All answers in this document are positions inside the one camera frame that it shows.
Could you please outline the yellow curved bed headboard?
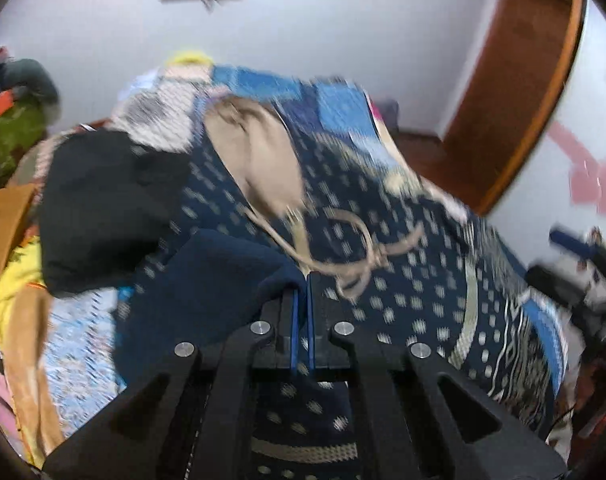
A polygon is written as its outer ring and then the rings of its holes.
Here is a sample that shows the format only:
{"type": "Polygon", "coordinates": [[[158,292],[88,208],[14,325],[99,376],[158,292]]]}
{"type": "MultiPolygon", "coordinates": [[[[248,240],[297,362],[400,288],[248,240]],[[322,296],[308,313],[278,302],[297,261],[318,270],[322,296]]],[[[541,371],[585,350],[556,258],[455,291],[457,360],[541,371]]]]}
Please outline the yellow curved bed headboard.
{"type": "Polygon", "coordinates": [[[173,65],[202,65],[212,66],[214,60],[202,51],[185,50],[173,54],[166,62],[166,66],[173,65]]]}

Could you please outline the yellow duck print cloth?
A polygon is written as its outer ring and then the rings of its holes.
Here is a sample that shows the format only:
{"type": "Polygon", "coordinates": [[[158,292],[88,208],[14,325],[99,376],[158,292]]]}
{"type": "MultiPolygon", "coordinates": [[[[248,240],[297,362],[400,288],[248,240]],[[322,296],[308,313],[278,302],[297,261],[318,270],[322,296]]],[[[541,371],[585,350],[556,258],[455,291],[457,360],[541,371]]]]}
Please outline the yellow duck print cloth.
{"type": "Polygon", "coordinates": [[[15,297],[27,286],[45,289],[38,235],[23,240],[12,250],[8,263],[0,274],[0,346],[7,335],[15,297]]]}

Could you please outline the grey stuffed cloth bundle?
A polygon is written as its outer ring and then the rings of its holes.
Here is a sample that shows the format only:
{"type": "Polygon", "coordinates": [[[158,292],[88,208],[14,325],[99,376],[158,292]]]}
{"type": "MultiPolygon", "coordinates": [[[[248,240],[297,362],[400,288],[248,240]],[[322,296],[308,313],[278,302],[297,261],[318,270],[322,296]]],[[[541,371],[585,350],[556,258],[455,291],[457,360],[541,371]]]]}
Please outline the grey stuffed cloth bundle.
{"type": "Polygon", "coordinates": [[[35,98],[45,113],[46,122],[52,125],[60,119],[60,94],[50,74],[32,58],[20,58],[4,64],[4,88],[24,88],[35,98]]]}

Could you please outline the navy patterned large garment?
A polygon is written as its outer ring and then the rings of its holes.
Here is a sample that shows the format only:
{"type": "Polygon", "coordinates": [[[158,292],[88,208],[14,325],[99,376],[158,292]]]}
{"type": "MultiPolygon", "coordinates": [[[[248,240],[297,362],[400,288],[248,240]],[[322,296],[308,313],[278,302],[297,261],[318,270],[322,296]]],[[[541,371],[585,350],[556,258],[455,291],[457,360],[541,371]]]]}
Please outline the navy patterned large garment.
{"type": "Polygon", "coordinates": [[[341,300],[348,318],[382,344],[427,344],[528,429],[548,429],[558,375],[531,320],[522,268],[498,234],[413,174],[368,162],[331,134],[286,131],[309,201],[303,220],[312,258],[365,258],[356,231],[328,219],[326,207],[358,214],[383,244],[421,223],[419,245],[374,270],[355,302],[342,298],[332,276],[301,270],[248,220],[248,202],[204,131],[192,148],[178,214],[118,311],[113,359],[120,378],[139,377],[172,344],[221,341],[253,321],[287,275],[319,274],[329,282],[324,294],[341,300]]]}

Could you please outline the beige drawstring cloth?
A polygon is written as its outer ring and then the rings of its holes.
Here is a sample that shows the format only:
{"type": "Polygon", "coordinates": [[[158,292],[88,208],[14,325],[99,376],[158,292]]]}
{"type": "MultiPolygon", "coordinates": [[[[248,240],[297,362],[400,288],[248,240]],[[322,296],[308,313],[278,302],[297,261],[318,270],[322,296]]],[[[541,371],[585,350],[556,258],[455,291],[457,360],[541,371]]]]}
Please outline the beige drawstring cloth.
{"type": "Polygon", "coordinates": [[[364,242],[365,258],[352,262],[321,262],[312,258],[304,227],[304,179],[286,126],[272,108],[245,98],[226,96],[204,114],[204,128],[214,149],[233,177],[248,206],[244,214],[291,257],[301,270],[335,279],[336,292],[355,302],[367,288],[374,270],[388,259],[419,245],[421,223],[396,242],[374,239],[358,214],[324,208],[332,221],[351,226],[364,242]]]}

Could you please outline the green patterned bag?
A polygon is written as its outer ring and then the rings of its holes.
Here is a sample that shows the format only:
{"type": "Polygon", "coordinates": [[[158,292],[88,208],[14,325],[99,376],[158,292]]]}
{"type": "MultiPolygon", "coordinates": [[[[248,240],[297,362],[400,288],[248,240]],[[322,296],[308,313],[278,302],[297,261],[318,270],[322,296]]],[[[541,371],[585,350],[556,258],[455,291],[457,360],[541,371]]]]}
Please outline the green patterned bag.
{"type": "Polygon", "coordinates": [[[0,188],[23,156],[47,133],[44,111],[33,98],[19,100],[0,116],[0,188]]]}

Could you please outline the blue patchwork bed blanket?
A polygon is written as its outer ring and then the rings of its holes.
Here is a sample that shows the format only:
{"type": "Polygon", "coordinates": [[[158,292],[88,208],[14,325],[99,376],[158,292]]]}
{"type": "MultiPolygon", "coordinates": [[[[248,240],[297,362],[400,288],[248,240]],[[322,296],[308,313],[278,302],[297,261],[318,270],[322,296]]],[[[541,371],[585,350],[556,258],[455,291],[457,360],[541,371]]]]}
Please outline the blue patchwork bed blanket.
{"type": "MultiPolygon", "coordinates": [[[[123,131],[135,144],[157,151],[186,153],[191,160],[192,148],[205,131],[205,112],[226,96],[272,108],[285,126],[331,134],[357,148],[368,162],[403,169],[438,197],[455,200],[399,160],[368,96],[361,88],[340,80],[302,81],[227,66],[166,68],[150,84],[120,102],[103,129],[123,131]]],[[[158,241],[158,247],[168,231],[158,241]]],[[[64,434],[79,429],[131,382],[120,378],[114,365],[115,322],[118,311],[132,296],[138,271],[156,252],[146,256],[124,285],[53,296],[46,370],[64,434]]],[[[287,275],[280,290],[287,287],[300,294],[308,290],[307,278],[287,275]]],[[[280,290],[271,290],[264,299],[280,290]]],[[[544,337],[547,356],[557,372],[558,394],[564,359],[556,323],[547,308],[531,302],[527,286],[525,298],[532,310],[531,320],[544,337]]]]}

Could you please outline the brown wooden door frame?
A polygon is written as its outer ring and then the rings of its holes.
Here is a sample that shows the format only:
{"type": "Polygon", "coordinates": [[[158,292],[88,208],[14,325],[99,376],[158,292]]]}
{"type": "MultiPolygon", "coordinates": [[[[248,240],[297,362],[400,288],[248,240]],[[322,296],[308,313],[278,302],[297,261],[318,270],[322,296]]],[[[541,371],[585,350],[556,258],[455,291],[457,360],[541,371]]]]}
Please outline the brown wooden door frame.
{"type": "Polygon", "coordinates": [[[462,199],[488,214],[556,108],[580,39],[584,0],[498,0],[466,93],[444,139],[462,199]]]}

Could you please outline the black garment pile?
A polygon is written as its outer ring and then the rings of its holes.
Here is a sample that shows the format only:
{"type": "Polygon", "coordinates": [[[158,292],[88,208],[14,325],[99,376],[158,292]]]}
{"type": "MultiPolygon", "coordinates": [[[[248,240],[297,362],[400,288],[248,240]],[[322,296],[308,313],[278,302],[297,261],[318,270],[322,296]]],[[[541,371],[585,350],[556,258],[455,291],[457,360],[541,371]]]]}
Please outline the black garment pile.
{"type": "Polygon", "coordinates": [[[50,294],[126,284],[168,231],[189,162],[186,153],[135,144],[123,131],[65,140],[54,151],[37,215],[50,294]]]}

